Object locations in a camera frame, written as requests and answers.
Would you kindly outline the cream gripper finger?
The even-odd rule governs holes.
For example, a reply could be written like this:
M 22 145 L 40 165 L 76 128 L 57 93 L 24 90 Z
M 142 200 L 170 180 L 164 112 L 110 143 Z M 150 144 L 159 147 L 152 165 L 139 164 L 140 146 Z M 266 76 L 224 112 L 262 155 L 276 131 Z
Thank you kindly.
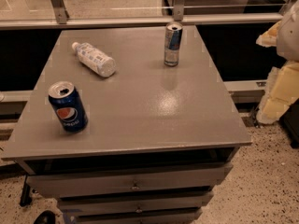
M 256 119 L 262 124 L 272 124 L 298 99 L 299 62 L 287 61 L 281 68 L 273 67 L 266 80 Z
M 277 45 L 278 28 L 280 24 L 281 21 L 276 22 L 262 35 L 259 35 L 256 40 L 256 44 L 266 48 L 275 47 Z

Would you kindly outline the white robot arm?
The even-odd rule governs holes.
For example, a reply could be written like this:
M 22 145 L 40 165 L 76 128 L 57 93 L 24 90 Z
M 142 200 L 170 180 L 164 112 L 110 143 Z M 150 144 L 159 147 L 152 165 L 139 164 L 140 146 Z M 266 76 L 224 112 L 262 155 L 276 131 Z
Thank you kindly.
M 265 94 L 258 106 L 256 119 L 262 124 L 279 120 L 299 99 L 299 1 L 256 40 L 265 48 L 275 47 L 286 62 L 268 74 Z

